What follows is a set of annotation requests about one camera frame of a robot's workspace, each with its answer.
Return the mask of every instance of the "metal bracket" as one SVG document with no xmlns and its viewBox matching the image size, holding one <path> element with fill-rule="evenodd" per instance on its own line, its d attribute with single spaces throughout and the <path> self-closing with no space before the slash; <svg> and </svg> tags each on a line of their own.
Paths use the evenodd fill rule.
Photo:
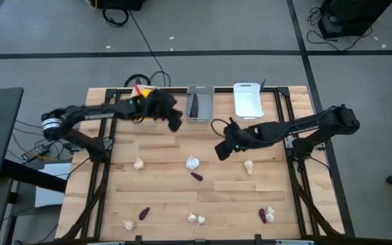
<svg viewBox="0 0 392 245">
<path fill-rule="evenodd" d="M 106 138 L 103 139 L 103 146 L 105 149 L 108 149 L 111 145 L 113 144 L 113 141 L 110 138 Z M 82 150 L 83 148 L 81 148 L 78 145 L 69 145 L 70 149 L 68 149 L 68 151 L 70 152 L 79 152 L 80 150 Z"/>
<path fill-rule="evenodd" d="M 295 137 L 286 137 L 284 139 L 285 142 L 285 148 L 287 149 L 293 149 L 293 140 L 296 139 Z M 321 143 L 316 145 L 314 148 L 316 148 L 317 150 L 325 150 L 326 149 L 326 144 L 325 143 Z"/>
<path fill-rule="evenodd" d="M 276 245 L 314 245 L 314 242 L 305 240 L 276 240 Z"/>
<path fill-rule="evenodd" d="M 142 236 L 141 235 L 137 235 L 135 237 L 135 245 L 142 245 Z"/>
<path fill-rule="evenodd" d="M 195 245 L 205 245 L 206 240 L 195 240 Z"/>
<path fill-rule="evenodd" d="M 255 245 L 263 245 L 261 234 L 255 234 Z"/>
<path fill-rule="evenodd" d="M 105 99 L 115 97 L 117 93 L 116 88 L 109 88 L 105 91 Z"/>
<path fill-rule="evenodd" d="M 290 90 L 288 87 L 278 87 L 278 92 L 284 95 L 285 97 L 290 96 Z"/>
</svg>

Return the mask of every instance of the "red object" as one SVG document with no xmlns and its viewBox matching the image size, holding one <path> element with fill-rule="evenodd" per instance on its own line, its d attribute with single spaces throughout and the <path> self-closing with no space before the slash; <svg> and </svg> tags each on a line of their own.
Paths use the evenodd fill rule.
<svg viewBox="0 0 392 245">
<path fill-rule="evenodd" d="M 267 219 L 265 218 L 265 211 L 262 208 L 259 210 L 259 218 L 261 218 L 264 224 L 267 224 Z"/>
<path fill-rule="evenodd" d="M 135 88 L 135 91 L 137 92 L 137 95 L 141 95 L 142 94 L 142 92 L 140 91 L 140 88 L 139 88 L 138 85 L 135 85 L 134 88 Z"/>
<path fill-rule="evenodd" d="M 195 177 L 198 181 L 202 181 L 203 177 L 200 176 L 199 174 L 195 174 L 195 173 L 190 173 L 193 177 Z"/>
<path fill-rule="evenodd" d="M 146 215 L 149 213 L 149 207 L 145 208 L 140 214 L 139 214 L 139 219 L 142 221 L 145 219 Z"/>
</svg>

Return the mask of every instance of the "purple vegetable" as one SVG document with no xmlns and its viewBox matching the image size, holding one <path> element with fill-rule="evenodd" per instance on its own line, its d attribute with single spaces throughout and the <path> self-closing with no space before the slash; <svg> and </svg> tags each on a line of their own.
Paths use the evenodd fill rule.
<svg viewBox="0 0 392 245">
<path fill-rule="evenodd" d="M 190 173 L 193 177 L 195 177 L 198 181 L 202 181 L 203 177 L 200 176 L 199 174 L 195 174 L 195 173 Z"/>
<path fill-rule="evenodd" d="M 142 221 L 146 217 L 146 215 L 149 212 L 149 207 L 145 208 L 140 214 L 139 214 L 139 219 Z"/>
<path fill-rule="evenodd" d="M 197 95 L 195 94 L 193 96 L 193 102 L 191 103 L 189 117 L 197 118 L 198 111 L 199 111 L 199 102 L 197 100 Z"/>
<path fill-rule="evenodd" d="M 259 210 L 259 217 L 261 218 L 264 224 L 267 224 L 267 219 L 265 218 L 265 211 L 262 208 Z"/>
</svg>

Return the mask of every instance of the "table leg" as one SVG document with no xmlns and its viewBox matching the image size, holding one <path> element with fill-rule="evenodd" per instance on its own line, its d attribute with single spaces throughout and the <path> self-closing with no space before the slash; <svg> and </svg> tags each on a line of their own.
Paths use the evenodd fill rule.
<svg viewBox="0 0 392 245">
<path fill-rule="evenodd" d="M 33 184 L 51 191 L 65 192 L 66 180 L 45 174 L 22 164 L 4 159 L 1 176 Z"/>
</svg>

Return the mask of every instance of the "gray plastic bin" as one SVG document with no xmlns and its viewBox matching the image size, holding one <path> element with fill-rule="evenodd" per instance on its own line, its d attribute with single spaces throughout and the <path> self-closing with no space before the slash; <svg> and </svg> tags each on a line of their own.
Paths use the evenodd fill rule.
<svg viewBox="0 0 392 245">
<path fill-rule="evenodd" d="M 193 100 L 197 97 L 197 116 L 190 117 Z M 214 87 L 210 85 L 192 84 L 187 87 L 187 102 L 185 115 L 187 121 L 192 124 L 209 124 L 213 115 Z"/>
</svg>

